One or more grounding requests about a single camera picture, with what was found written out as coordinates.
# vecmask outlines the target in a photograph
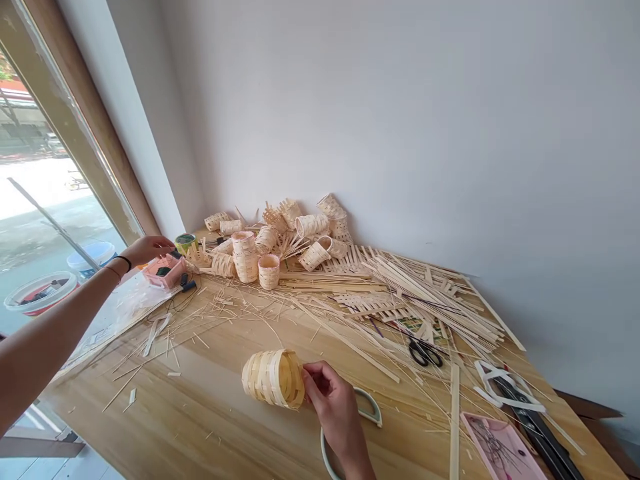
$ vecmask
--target black bracelet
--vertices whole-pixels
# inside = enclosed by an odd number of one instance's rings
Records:
[[[131,260],[129,260],[128,258],[122,257],[120,255],[116,255],[114,258],[122,258],[122,260],[124,260],[125,262],[127,262],[129,264],[129,270],[127,270],[127,273],[129,273],[131,271],[131,268],[133,268],[133,265],[131,264]]]

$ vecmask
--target street outside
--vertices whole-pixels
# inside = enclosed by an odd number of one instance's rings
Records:
[[[124,243],[86,185],[70,189],[77,168],[70,158],[0,163],[0,299],[20,285],[59,270],[69,270],[71,246],[7,180],[18,182],[80,245]],[[11,334],[28,321],[0,307],[0,332]]]

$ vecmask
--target human hand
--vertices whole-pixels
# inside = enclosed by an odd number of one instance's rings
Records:
[[[353,386],[326,361],[303,365],[306,397],[348,479],[374,479]]]
[[[154,257],[161,258],[174,249],[175,245],[168,238],[142,237],[125,248],[121,255],[131,262],[132,267],[136,267],[150,262]]]

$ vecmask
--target small bamboo basket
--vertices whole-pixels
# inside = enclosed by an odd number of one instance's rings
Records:
[[[258,280],[258,252],[255,248],[253,232],[240,231],[231,236],[233,241],[233,262],[242,283]]]
[[[205,218],[205,225],[207,226],[207,230],[216,231],[220,229],[220,221],[222,220],[231,220],[226,212],[216,213],[210,217]]]
[[[340,259],[347,256],[349,246],[340,240],[332,239],[325,235],[324,237],[318,238],[318,243],[322,245],[333,258]]]
[[[202,239],[202,245],[206,245],[207,240]],[[187,250],[187,254],[185,258],[188,262],[194,264],[198,269],[206,268],[211,264],[211,259],[209,258],[209,254],[205,253],[205,248],[198,248],[198,242],[195,241],[191,244],[189,249]]]
[[[280,234],[289,229],[287,222],[285,222],[285,219],[282,217],[282,213],[276,209],[272,209],[269,202],[267,202],[267,208],[262,212],[262,218],[264,218],[267,225],[274,226]]]
[[[332,238],[345,243],[353,243],[349,226],[347,224],[347,216],[329,220],[329,230]]]
[[[270,253],[276,243],[278,243],[278,230],[271,225],[262,227],[255,239],[255,247],[258,250],[258,255],[262,256]]]
[[[280,213],[287,222],[289,230],[295,230],[295,220],[302,216],[302,211],[296,201],[285,199],[280,202]]]
[[[280,280],[280,258],[277,255],[263,255],[258,260],[258,278],[264,290],[273,290]]]
[[[347,212],[340,206],[338,200],[335,199],[332,193],[322,198],[322,200],[317,203],[317,206],[320,211],[330,219],[347,216]]]
[[[226,253],[227,255],[231,255],[233,253],[233,241],[231,239],[226,239],[211,251],[214,253]]]
[[[210,253],[209,256],[211,257],[211,268],[201,270],[218,277],[230,278],[235,276],[235,264],[231,255],[214,252]]]
[[[305,398],[302,366],[293,350],[254,353],[242,368],[242,386],[256,400],[291,410]]]
[[[310,237],[316,233],[328,230],[329,219],[326,215],[304,215],[295,220],[295,230],[298,237]]]
[[[222,220],[220,222],[220,234],[224,237],[228,237],[242,228],[244,228],[242,220]]]
[[[330,254],[327,253],[320,242],[315,242],[306,250],[306,252],[300,255],[298,262],[300,262],[300,265],[302,265],[306,271],[312,271],[322,262],[329,260],[330,258]]]

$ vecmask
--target wooden tabletop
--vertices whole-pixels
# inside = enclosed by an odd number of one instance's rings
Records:
[[[143,363],[141,357],[133,355],[113,372],[148,336],[148,323],[141,323],[114,340],[88,365],[52,383],[41,396],[122,476],[329,478],[320,452],[320,425],[313,408],[304,405],[298,412],[290,411],[253,400],[243,392],[240,376],[244,362],[257,351],[279,349],[282,344],[295,350],[303,362],[327,360],[344,378],[374,396],[382,411],[383,428],[378,429],[364,419],[362,425],[379,479],[449,478],[449,422],[445,414],[451,408],[448,364],[443,372],[427,369],[434,377],[426,376],[422,389],[398,369],[395,372],[401,381],[396,383],[325,329],[320,329],[311,341],[318,323],[288,303],[281,307],[280,303],[258,295],[256,289],[225,287],[222,281],[205,277],[200,288],[200,294],[175,314],[179,321],[191,320],[190,327],[176,332],[172,340],[174,345],[186,340],[175,348],[177,360],[173,352],[164,353],[166,342],[161,336],[147,359],[158,353],[160,356],[137,371],[106,411],[102,412],[136,370],[117,377]],[[228,305],[215,317],[198,316],[197,312],[208,310],[221,289],[234,305]],[[176,297],[176,303],[185,296]],[[258,317],[233,320],[249,304],[271,319],[268,324]],[[337,323],[332,326],[376,360],[393,368],[353,330]],[[202,341],[193,338],[193,332]],[[461,351],[465,348],[460,339],[456,340],[456,346]],[[586,480],[626,479],[571,408],[556,396],[512,342],[505,340],[500,354],[512,369],[550,399],[535,392],[550,416],[586,452],[586,456],[580,455],[551,427]],[[469,371],[473,368],[468,360],[467,368]],[[170,377],[169,372],[181,375]],[[463,369],[461,411],[504,418],[472,387]],[[123,413],[132,388],[137,389],[136,400]],[[463,427],[459,471],[461,479],[491,478]]]

